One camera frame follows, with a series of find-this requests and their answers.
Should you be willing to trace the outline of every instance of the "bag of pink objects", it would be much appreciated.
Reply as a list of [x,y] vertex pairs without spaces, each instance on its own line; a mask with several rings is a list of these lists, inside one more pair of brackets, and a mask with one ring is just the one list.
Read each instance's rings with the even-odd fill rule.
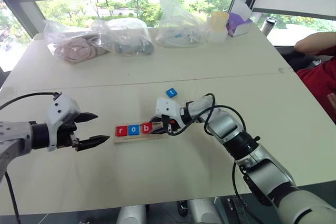
[[105,54],[97,46],[98,34],[90,29],[68,27],[46,20],[44,38],[51,54],[69,63],[78,63]]

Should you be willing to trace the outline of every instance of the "blue letter block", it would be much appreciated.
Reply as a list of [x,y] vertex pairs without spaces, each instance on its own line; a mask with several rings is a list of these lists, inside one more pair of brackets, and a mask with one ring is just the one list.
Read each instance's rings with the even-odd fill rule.
[[177,91],[175,89],[171,88],[171,89],[168,89],[166,91],[166,94],[171,98],[171,97],[174,97],[174,96],[177,95]]
[[128,126],[128,135],[139,135],[140,134],[140,125],[130,125]]

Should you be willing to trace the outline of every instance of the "thermos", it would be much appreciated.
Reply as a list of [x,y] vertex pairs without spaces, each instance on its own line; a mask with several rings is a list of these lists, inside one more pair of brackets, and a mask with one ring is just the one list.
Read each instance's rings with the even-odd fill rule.
[[261,28],[261,31],[265,34],[266,37],[271,32],[276,23],[277,20],[275,18],[266,18]]

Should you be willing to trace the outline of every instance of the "black chair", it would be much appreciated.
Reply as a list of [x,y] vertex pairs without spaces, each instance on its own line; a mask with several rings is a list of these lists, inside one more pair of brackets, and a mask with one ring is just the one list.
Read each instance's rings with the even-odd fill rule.
[[321,60],[314,55],[305,55],[295,51],[294,46],[276,46],[275,48],[295,72],[303,68],[313,68],[321,63]]

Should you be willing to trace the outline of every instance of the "black cable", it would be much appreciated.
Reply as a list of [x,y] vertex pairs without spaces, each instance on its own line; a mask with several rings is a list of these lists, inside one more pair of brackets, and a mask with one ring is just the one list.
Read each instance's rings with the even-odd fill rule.
[[[11,99],[10,101],[4,103],[3,105],[1,105],[0,110],[2,110],[3,108],[7,107],[10,104],[12,104],[13,102],[16,102],[16,101],[21,100],[21,99],[26,98],[26,97],[33,97],[35,95],[53,95],[54,98],[56,98],[60,95],[60,93],[58,93],[58,92],[37,92],[37,93],[30,93],[30,94],[21,95],[17,98]],[[12,203],[13,203],[13,208],[14,208],[14,212],[15,212],[16,221],[17,221],[18,224],[21,224],[20,214],[19,214],[19,210],[17,209],[17,204],[16,204],[16,200],[15,200],[13,187],[12,187],[12,182],[10,181],[10,178],[9,178],[9,175],[8,175],[7,172],[5,172],[5,177],[6,177],[6,180],[7,180],[10,197],[11,197]]]
[[264,224],[257,216],[255,216],[246,206],[246,204],[244,203],[243,199],[241,198],[240,194],[238,193],[237,190],[237,186],[236,186],[236,179],[235,179],[235,170],[236,170],[236,163],[233,163],[233,167],[232,167],[232,184],[233,184],[233,189],[235,191],[236,197],[238,198],[238,200],[240,201],[240,203],[242,204],[243,208],[245,209],[245,211],[259,224]]
[[13,187],[12,187],[12,182],[10,181],[10,178],[9,178],[9,175],[8,175],[7,172],[5,172],[5,177],[6,177],[6,180],[7,180],[10,197],[11,197],[12,203],[13,203],[13,208],[14,208],[14,212],[15,212],[16,221],[17,221],[18,224],[21,224],[19,210],[17,209],[17,205],[16,205],[16,201],[15,201],[15,196],[14,196],[14,191],[13,191]]
[[205,131],[206,134],[212,136],[212,134],[208,131],[208,122],[209,122],[209,119],[210,119],[210,117],[212,115],[212,112],[214,112],[214,106],[216,104],[216,102],[215,102],[215,95],[212,94],[212,93],[208,93],[206,95],[210,95],[212,97],[212,105],[211,105],[210,113],[209,113],[208,117],[206,118],[206,120],[204,122],[204,131]]
[[184,132],[190,125],[192,125],[196,120],[198,120],[200,118],[200,116],[202,114],[204,114],[205,112],[207,112],[208,110],[211,110],[211,109],[215,109],[215,108],[224,108],[224,109],[228,109],[228,110],[231,110],[233,111],[235,114],[237,114],[237,116],[239,117],[239,119],[241,120],[241,124],[243,125],[243,128],[245,129],[246,128],[246,125],[245,125],[245,122],[244,122],[244,119],[243,117],[238,113],[238,111],[236,111],[234,108],[231,108],[229,106],[225,106],[225,105],[215,105],[215,106],[211,106],[205,110],[203,110],[201,113],[199,113],[196,117],[194,117],[188,124],[186,124],[181,130],[179,130],[178,132],[174,133],[174,132],[169,132],[167,130],[167,134],[170,135],[170,136],[177,136],[177,135],[180,135],[182,132]]
[[[205,122],[204,122],[204,131],[209,134],[212,135],[208,130],[207,130],[207,125],[209,122],[209,119],[211,117],[212,112],[214,111],[215,108],[225,108],[225,109],[229,109],[231,111],[233,111],[240,119],[241,124],[244,128],[244,130],[246,131],[246,124],[245,121],[243,119],[243,117],[239,114],[238,111],[236,111],[234,108],[229,107],[229,106],[225,106],[225,105],[215,105],[215,96],[212,93],[208,93],[206,95],[210,95],[213,98],[213,102],[212,102],[212,106],[203,110],[201,113],[199,113],[194,119],[192,119],[188,124],[186,124],[180,131],[173,133],[173,132],[169,132],[167,130],[168,135],[170,136],[177,136],[180,135],[182,132],[184,132],[191,124],[193,124],[196,120],[198,120],[200,118],[200,116],[202,114],[204,114],[205,112],[210,110],[210,113],[208,115],[208,117],[206,118]],[[241,198],[240,194],[238,193],[237,190],[237,186],[236,186],[236,179],[235,179],[235,169],[236,169],[236,163],[233,164],[233,168],[232,168],[232,184],[233,184],[233,188],[236,194],[236,197],[238,198],[238,200],[240,201],[240,203],[242,204],[242,206],[244,207],[245,211],[259,224],[264,224],[257,216],[255,216],[246,206],[246,204],[244,203],[243,199]]]
[[12,104],[13,102],[16,102],[16,101],[21,100],[21,99],[26,98],[26,97],[33,97],[35,95],[53,95],[53,96],[56,97],[60,94],[58,92],[38,92],[38,93],[30,93],[30,94],[21,95],[17,98],[11,99],[10,101],[4,103],[3,105],[1,105],[0,110],[2,110],[3,108],[7,107],[10,104]]

